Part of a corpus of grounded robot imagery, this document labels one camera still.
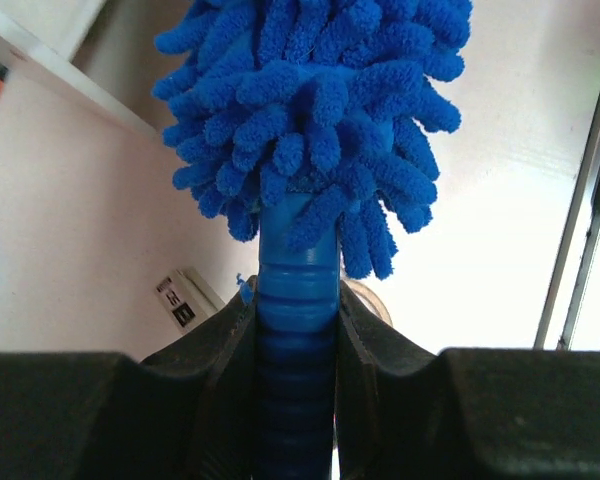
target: cleaning brush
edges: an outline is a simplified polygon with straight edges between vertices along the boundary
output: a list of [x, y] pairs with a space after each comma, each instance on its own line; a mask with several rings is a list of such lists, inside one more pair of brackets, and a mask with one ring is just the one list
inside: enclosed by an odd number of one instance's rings
[[174, 186], [246, 242], [260, 233], [253, 478], [328, 478], [340, 259], [392, 273], [395, 214], [432, 219], [426, 133], [460, 113], [435, 88], [464, 70], [470, 0], [197, 0], [157, 49], [187, 54], [154, 95], [187, 164]]

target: ridged handle grip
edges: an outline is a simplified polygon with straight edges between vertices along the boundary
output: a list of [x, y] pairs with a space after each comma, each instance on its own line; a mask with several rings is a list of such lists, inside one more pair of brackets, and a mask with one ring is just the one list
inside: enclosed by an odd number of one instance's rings
[[336, 226], [310, 250], [285, 247], [286, 232], [311, 198], [287, 194], [261, 213], [256, 480], [330, 477], [340, 303]]

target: metal frame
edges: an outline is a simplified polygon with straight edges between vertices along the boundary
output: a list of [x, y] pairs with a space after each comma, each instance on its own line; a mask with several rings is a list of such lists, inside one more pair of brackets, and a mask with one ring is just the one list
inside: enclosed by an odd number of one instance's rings
[[[600, 212], [594, 206], [596, 187], [600, 178], [600, 96], [589, 138], [585, 148], [580, 173], [567, 216], [562, 241], [558, 250], [553, 276], [547, 291], [545, 306], [540, 318], [534, 348], [546, 347], [547, 333], [554, 318], [554, 308], [559, 295], [573, 291], [569, 313], [558, 345], [559, 349], [569, 349], [577, 326], [580, 304], [595, 254], [600, 233]], [[580, 264], [578, 274], [567, 278], [568, 266]]]

